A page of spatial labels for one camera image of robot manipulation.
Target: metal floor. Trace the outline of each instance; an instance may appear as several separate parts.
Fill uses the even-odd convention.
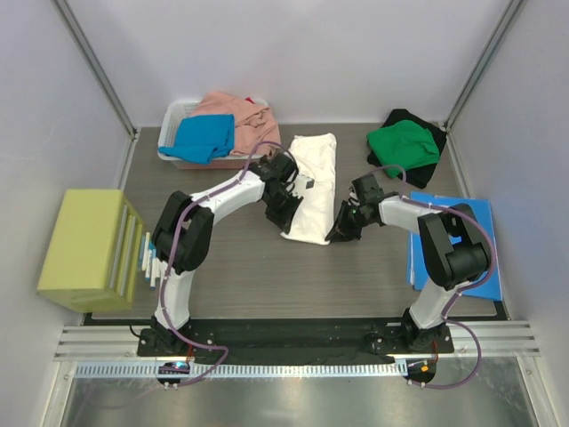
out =
[[[370,171],[365,136],[378,124],[281,125],[282,141],[294,135],[333,133],[338,141],[336,209],[348,195],[351,181]],[[160,160],[156,145],[160,129],[144,128],[125,187],[125,195],[152,231],[167,198],[179,189],[208,189],[236,171],[181,171]],[[382,173],[386,190],[400,181]],[[406,186],[405,191],[417,190]],[[424,190],[459,196],[446,149],[432,181]],[[210,253],[194,277],[190,297],[193,318],[334,318],[401,316],[418,293],[405,283],[407,233],[390,227],[368,227],[362,240],[330,246],[292,242],[265,219],[262,203],[231,214],[213,230]],[[157,291],[139,278],[134,308],[97,313],[93,318],[149,318]],[[462,297],[454,316],[492,316],[491,301]]]
[[[474,359],[441,359],[436,383],[454,383]],[[135,399],[154,388],[147,396]],[[119,405],[103,409],[101,405]],[[211,380],[164,391],[155,379],[74,380],[62,426],[537,427],[515,358],[485,359],[451,391],[401,377]]]

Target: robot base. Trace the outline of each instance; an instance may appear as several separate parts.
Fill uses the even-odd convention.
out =
[[[191,325],[186,323],[179,332],[190,337]],[[140,331],[139,347],[136,351],[141,358],[160,358],[168,356],[186,356],[188,345],[181,341],[170,330],[160,325],[156,317],[150,320],[150,329]]]
[[[447,326],[441,326],[433,340],[422,348],[411,350],[404,329],[390,326],[389,321],[385,318],[191,319],[191,327],[187,324],[180,331],[197,342],[227,345],[230,352],[225,363],[230,365],[393,363],[395,354],[412,359],[411,354],[433,353],[433,340],[439,354],[454,352]],[[188,346],[156,325],[141,332],[137,354],[184,357]],[[195,349],[196,363],[212,364],[219,356],[217,351]]]

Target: turquoise cloth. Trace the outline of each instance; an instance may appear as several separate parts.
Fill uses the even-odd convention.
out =
[[[232,114],[213,114],[184,118],[173,147],[158,152],[191,163],[209,165],[216,157],[228,156],[235,144],[235,118]]]

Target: blue board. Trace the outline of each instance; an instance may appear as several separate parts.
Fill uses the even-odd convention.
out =
[[[433,205],[452,206],[458,205],[459,203],[466,203],[470,205],[474,211],[474,215],[477,217],[478,223],[486,230],[495,244],[492,210],[490,208],[490,202],[488,200],[476,200],[471,198],[457,197],[438,197],[419,192],[411,193],[411,198],[413,200],[424,203],[432,203]],[[429,279],[429,274],[427,273],[425,262],[423,261],[421,238],[418,235],[412,233],[409,233],[409,238],[410,245],[407,260],[407,281],[411,283],[415,289],[421,290]],[[451,238],[451,241],[453,243],[457,243],[460,240],[458,238]],[[476,289],[466,291],[464,294],[494,301],[501,301],[502,296],[500,273],[498,270],[496,270],[488,282],[484,283],[480,287],[477,287]]]

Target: white plastic basket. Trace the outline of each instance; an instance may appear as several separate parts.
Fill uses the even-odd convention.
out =
[[[262,99],[253,99],[256,104],[266,105],[268,103]],[[180,123],[184,118],[197,108],[199,101],[176,101],[170,104],[164,122],[162,122],[162,129],[160,130],[160,137],[158,138],[158,147],[173,147],[176,133],[180,127]],[[247,161],[247,156],[225,156],[216,157],[209,165],[199,165],[181,160],[177,157],[166,156],[162,153],[157,153],[158,157],[166,162],[171,162],[179,169],[240,169]],[[254,154],[252,158],[260,158],[260,154]]]

